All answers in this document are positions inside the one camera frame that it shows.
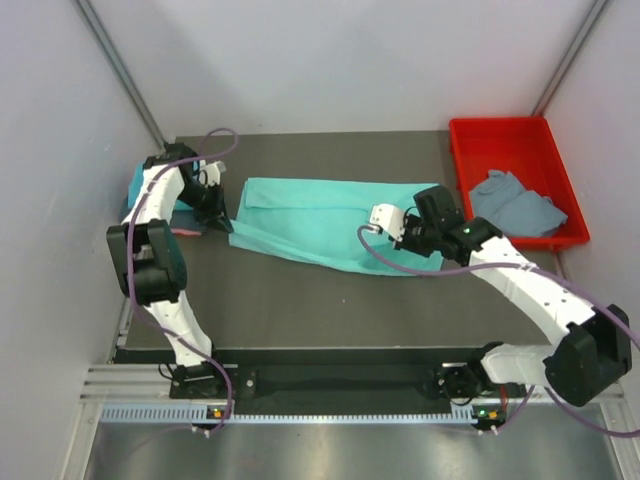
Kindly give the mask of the turquoise t-shirt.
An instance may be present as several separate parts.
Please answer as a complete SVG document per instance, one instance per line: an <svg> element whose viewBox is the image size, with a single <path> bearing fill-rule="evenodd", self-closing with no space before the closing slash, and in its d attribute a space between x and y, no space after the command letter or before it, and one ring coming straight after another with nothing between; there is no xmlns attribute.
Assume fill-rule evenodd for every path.
<svg viewBox="0 0 640 480"><path fill-rule="evenodd" d="M374 206L406 211L415 194L433 186L253 177L244 184L229 245L343 272L406 277L372 256L357 229Z"/></svg>

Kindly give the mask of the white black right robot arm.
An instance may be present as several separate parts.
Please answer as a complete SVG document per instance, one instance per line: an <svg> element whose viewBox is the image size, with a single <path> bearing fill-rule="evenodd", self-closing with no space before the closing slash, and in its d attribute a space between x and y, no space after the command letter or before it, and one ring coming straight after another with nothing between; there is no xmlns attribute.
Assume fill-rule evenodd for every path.
<svg viewBox="0 0 640 480"><path fill-rule="evenodd" d="M413 197L416 212L375 207L371 221L395 248L424 257L439 253L466 268L523 312L548 342L514 346L495 342L479 351L466 374L469 388L487 396L502 384L552 389L581 407L631 369L630 340L619 329L628 321L614 305L600 308L571 292L529 262L492 223L465 219L443 186Z"/></svg>

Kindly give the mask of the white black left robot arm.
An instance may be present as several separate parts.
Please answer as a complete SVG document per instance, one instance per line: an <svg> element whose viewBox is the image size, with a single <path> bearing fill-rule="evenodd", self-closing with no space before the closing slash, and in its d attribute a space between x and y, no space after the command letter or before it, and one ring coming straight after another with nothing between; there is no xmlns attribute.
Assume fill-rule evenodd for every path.
<svg viewBox="0 0 640 480"><path fill-rule="evenodd" d="M168 372L175 398L232 394L230 377L187 298L186 262L171 230L175 205L182 202L204 228L232 233L221 184L224 170L223 162L200 157L184 143L166 145L162 154L145 160L134 206L106 233L121 291L174 351Z"/></svg>

